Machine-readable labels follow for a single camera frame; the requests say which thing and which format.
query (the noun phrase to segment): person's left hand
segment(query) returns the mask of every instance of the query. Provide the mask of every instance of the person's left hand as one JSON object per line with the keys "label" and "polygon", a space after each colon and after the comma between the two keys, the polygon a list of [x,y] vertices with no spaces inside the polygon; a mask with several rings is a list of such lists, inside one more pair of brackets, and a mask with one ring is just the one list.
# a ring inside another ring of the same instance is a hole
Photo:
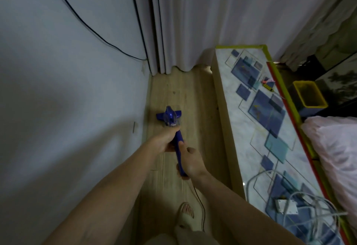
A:
{"label": "person's left hand", "polygon": [[166,127],[151,138],[157,148],[158,153],[175,152],[175,147],[171,141],[175,137],[176,132],[179,130],[180,126]]}

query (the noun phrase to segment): blue handheld vacuum cleaner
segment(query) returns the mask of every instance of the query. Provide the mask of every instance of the blue handheld vacuum cleaner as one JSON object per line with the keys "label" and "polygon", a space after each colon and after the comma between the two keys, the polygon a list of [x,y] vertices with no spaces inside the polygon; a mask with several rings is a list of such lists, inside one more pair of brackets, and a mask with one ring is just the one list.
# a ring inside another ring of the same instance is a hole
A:
{"label": "blue handheld vacuum cleaner", "polygon": [[[180,117],[181,117],[181,111],[174,111],[170,106],[166,107],[165,112],[156,114],[156,118],[160,121],[164,121],[166,126],[179,125],[178,118]],[[178,147],[179,141],[184,141],[180,130],[176,132],[175,137],[172,140],[172,143],[175,147],[177,162],[179,164],[178,170],[180,172],[180,175],[187,176],[181,165],[181,152],[180,152],[180,148]]]}

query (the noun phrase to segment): forearm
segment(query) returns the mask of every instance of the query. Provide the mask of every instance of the forearm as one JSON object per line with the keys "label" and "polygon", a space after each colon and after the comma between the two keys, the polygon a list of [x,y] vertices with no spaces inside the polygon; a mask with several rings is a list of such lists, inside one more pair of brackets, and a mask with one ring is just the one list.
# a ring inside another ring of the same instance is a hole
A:
{"label": "forearm", "polygon": [[157,156],[154,141],[144,143],[102,179],[46,244],[113,244]]}
{"label": "forearm", "polygon": [[303,242],[231,191],[209,173],[194,185],[217,211],[239,244],[303,244]]}

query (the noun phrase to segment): foot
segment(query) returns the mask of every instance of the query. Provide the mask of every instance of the foot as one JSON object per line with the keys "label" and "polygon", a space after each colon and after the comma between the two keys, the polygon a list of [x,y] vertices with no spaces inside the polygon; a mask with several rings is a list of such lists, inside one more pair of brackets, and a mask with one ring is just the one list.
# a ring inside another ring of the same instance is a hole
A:
{"label": "foot", "polygon": [[190,207],[190,204],[183,202],[178,210],[178,213],[177,225],[181,228],[192,230],[194,211]]}

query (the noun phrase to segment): pants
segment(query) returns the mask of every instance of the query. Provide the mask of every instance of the pants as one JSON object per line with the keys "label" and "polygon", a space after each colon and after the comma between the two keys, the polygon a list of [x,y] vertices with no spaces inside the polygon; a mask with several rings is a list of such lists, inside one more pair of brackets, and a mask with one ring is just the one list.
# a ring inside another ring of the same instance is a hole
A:
{"label": "pants", "polygon": [[176,225],[175,238],[168,234],[160,234],[145,243],[145,245],[219,245],[219,243],[201,231],[191,231]]}

